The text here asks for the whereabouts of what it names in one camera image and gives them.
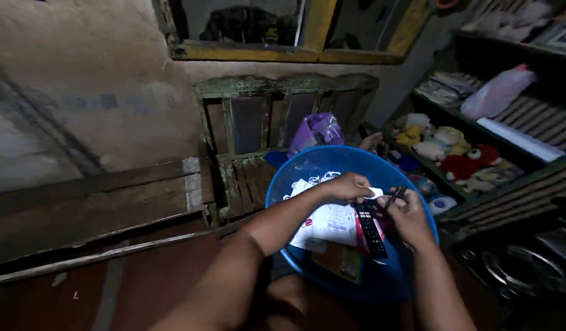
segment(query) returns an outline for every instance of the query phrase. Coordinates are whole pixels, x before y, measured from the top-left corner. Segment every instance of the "pink plastic bag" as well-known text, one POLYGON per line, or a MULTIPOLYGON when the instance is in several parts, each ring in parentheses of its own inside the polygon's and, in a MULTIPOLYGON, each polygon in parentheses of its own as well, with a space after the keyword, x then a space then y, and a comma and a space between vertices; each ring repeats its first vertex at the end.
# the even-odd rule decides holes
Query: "pink plastic bag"
POLYGON ((291 141, 287 157, 291 158, 302 150, 317 145, 344 145, 344 136, 336 117, 330 112, 308 115, 291 141))
POLYGON ((526 64, 500 72, 463 102, 461 113, 475 120, 495 117, 536 79, 536 74, 528 70, 526 64))

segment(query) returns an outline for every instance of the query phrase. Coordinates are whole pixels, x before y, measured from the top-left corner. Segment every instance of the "window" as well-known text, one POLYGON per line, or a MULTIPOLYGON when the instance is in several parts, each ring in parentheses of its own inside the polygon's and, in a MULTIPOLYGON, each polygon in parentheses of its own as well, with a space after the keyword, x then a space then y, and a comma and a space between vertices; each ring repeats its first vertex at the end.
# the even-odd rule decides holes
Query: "window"
POLYGON ((426 0, 152 0, 174 60, 399 64, 426 0))

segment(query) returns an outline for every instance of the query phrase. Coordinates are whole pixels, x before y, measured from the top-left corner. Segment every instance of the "white plastic bag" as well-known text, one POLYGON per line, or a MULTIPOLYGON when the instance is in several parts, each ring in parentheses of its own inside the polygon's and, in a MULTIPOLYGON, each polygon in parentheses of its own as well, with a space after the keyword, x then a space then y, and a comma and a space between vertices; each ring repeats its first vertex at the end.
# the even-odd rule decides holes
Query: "white plastic bag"
POLYGON ((495 117, 536 79, 536 74, 525 64, 500 72, 463 102, 461 112, 476 120, 495 117))

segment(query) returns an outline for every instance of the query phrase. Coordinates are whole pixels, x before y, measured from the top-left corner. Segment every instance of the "floor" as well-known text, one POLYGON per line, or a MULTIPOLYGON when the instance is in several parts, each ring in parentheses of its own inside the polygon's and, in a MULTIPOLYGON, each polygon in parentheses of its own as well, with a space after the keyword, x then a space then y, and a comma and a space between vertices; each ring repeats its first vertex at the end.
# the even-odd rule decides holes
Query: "floor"
MULTIPOLYGON (((198 219, 130 243, 205 229, 203 219, 198 219)), ((56 287, 52 286, 56 275, 0 287, 0 330, 147 330, 187 293, 219 249, 220 241, 210 234, 70 270, 56 287)), ((499 330, 495 298, 456 262, 452 269, 478 329, 499 330)), ((396 310, 396 316, 408 316, 401 312, 396 310)))

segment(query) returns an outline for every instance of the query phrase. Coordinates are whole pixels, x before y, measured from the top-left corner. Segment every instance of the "red floor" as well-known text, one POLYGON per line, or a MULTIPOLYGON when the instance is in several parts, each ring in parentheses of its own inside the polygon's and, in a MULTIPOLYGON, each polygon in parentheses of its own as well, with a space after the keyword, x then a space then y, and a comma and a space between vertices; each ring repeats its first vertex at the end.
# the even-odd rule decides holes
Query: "red floor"
MULTIPOLYGON (((138 237, 131 244, 205 229, 199 219, 138 237)), ((126 257, 110 330, 147 330, 187 293, 219 249, 217 237, 206 235, 126 257)), ((106 267, 106 263, 97 263, 71 270, 58 287, 51 287, 55 275, 4 286, 0 330, 92 330, 106 267)), ((452 267, 478 329, 499 330, 494 298, 463 269, 452 267)))

